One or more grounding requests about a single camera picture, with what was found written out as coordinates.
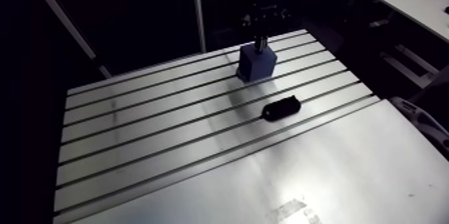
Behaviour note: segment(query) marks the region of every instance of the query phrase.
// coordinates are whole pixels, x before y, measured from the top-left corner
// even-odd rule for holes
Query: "blue block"
[[[254,44],[242,46],[237,76],[245,83],[268,78],[275,69],[276,60],[277,56],[269,46],[261,53],[256,52]]]

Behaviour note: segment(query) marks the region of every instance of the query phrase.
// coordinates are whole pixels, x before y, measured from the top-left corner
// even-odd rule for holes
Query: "black object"
[[[279,101],[267,104],[262,109],[261,118],[268,122],[282,119],[286,116],[293,115],[301,109],[301,102],[295,96],[283,98]]]

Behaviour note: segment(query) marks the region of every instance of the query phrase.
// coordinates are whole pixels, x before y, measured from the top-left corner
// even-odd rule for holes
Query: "metal pole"
[[[55,13],[56,17],[62,22],[64,27],[69,31],[70,35],[75,39],[78,45],[80,45],[80,47],[84,50],[86,55],[88,55],[91,60],[94,60],[96,58],[95,52],[89,46],[87,41],[82,37],[81,33],[76,29],[75,25],[70,21],[69,17],[64,13],[57,1],[45,0],[45,2],[47,2],[51,10],[53,10],[53,12]],[[106,79],[112,77],[110,72],[103,65],[100,65],[98,67],[98,70]]]
[[[194,1],[196,10],[196,23],[198,24],[198,34],[200,36],[201,52],[206,53],[206,39],[204,37],[204,23],[202,21],[201,0],[194,0]]]

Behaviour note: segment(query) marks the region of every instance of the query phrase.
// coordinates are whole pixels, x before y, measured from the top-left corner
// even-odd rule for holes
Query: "blue cube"
[[[269,46],[261,53],[256,51],[254,44],[242,46],[237,76],[245,83],[268,78],[273,74],[276,60],[277,56]]]

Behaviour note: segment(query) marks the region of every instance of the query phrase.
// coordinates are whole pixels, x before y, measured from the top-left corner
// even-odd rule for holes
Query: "metal work surface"
[[[275,71],[254,84],[235,77],[235,46],[70,90],[54,222],[137,201],[379,101],[305,30],[269,44]],[[291,95],[299,113],[260,119]]]
[[[76,223],[449,223],[449,164],[388,101],[300,132]]]

